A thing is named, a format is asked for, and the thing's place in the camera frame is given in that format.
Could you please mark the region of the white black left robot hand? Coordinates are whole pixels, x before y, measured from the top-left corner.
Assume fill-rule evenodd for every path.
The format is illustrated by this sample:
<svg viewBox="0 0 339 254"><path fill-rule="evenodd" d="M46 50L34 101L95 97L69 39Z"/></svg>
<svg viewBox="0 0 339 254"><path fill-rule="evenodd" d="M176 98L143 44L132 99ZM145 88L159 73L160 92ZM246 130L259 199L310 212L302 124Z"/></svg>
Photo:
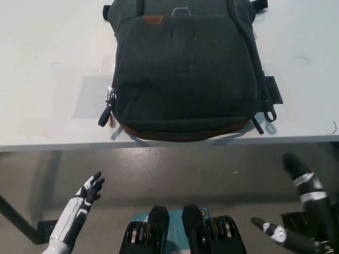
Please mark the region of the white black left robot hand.
<svg viewBox="0 0 339 254"><path fill-rule="evenodd" d="M75 243L93 203L101 197L99 191L105 181L99 171L91 176L69 200L63 210L50 240L57 240L70 247Z"/></svg>

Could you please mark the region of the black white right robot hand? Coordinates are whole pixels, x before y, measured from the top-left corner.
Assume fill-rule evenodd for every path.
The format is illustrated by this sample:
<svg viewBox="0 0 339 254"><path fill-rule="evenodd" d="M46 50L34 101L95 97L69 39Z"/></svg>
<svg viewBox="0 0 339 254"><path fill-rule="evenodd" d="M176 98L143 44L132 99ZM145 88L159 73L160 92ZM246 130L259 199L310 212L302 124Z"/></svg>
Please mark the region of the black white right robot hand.
<svg viewBox="0 0 339 254"><path fill-rule="evenodd" d="M322 182L295 154L284 154L282 162L297 189L306 221L314 235L307 237L259 217L252 217L251 223L273 242L294 253L338 253L338 216Z"/></svg>

